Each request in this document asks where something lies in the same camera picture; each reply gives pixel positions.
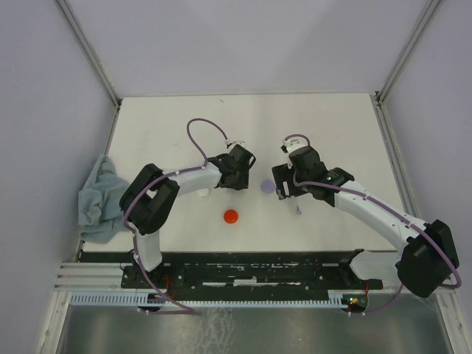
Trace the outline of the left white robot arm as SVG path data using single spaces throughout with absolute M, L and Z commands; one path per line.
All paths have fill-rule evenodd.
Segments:
M 253 153 L 234 143 L 228 152 L 207 158 L 202 165 L 163 170 L 147 164 L 141 169 L 119 201 L 124 227 L 133 232 L 134 258 L 141 265 L 137 273 L 140 282 L 149 288 L 162 282 L 159 230 L 176 199 L 215 188 L 246 190 L 255 162 Z

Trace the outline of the red earbud charging case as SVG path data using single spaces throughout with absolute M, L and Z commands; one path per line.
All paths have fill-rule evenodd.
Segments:
M 233 224 L 238 221 L 239 214 L 234 209 L 228 209 L 223 214 L 223 219 L 228 224 Z

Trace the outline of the white earbud charging case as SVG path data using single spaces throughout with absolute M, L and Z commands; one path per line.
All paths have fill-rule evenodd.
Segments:
M 211 189 L 210 188 L 205 188 L 205 189 L 200 189 L 197 191 L 197 195 L 201 198 L 206 198 L 210 195 Z

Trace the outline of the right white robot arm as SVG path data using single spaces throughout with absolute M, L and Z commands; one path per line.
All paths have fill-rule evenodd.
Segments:
M 309 194 L 357 218 L 394 248 L 353 251 L 338 271 L 344 287 L 356 288 L 364 280 L 398 282 L 426 298 L 437 288 L 461 286 L 459 258 L 446 223 L 429 223 L 388 205 L 347 171 L 327 169 L 318 152 L 299 139 L 284 141 L 281 149 L 288 161 L 272 169 L 279 199 Z

